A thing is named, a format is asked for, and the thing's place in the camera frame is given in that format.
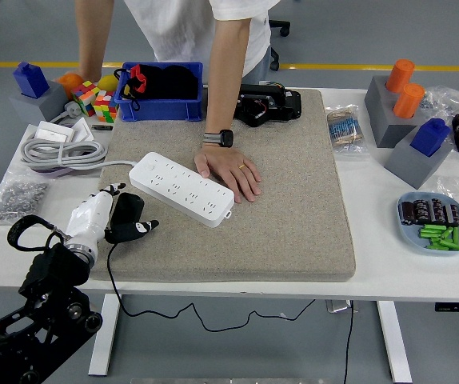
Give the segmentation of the person's left hand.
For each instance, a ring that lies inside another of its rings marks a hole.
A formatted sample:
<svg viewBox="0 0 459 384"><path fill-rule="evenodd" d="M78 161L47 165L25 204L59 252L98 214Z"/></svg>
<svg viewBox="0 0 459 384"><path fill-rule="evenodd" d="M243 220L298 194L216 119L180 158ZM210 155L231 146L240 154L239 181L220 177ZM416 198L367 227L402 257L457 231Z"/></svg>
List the person's left hand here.
<svg viewBox="0 0 459 384"><path fill-rule="evenodd" d="M203 178L218 176L233 191L236 203L241 203L241 196L254 202L261 194L258 168L237 149L204 143L194 156L194 164Z"/></svg>

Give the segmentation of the person's right hand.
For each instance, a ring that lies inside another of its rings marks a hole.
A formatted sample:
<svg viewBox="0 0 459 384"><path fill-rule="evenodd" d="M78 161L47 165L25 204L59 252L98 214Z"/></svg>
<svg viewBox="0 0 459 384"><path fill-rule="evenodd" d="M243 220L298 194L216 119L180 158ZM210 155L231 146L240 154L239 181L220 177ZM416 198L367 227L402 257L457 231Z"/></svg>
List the person's right hand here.
<svg viewBox="0 0 459 384"><path fill-rule="evenodd" d="M95 83L102 77L102 66L79 65L77 72L85 81Z"/></svg>

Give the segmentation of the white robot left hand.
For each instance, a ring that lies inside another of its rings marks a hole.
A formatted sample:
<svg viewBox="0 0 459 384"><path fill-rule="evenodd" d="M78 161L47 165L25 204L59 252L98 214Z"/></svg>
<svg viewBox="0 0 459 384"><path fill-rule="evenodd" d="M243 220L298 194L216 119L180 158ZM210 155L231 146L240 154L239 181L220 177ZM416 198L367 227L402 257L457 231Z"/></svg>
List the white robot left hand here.
<svg viewBox="0 0 459 384"><path fill-rule="evenodd" d="M110 244L129 242L147 235L159 222L140 220L144 201L123 191L124 183L113 183L91 194L75 208L66 228L66 246L95 253L104 239Z"/></svg>

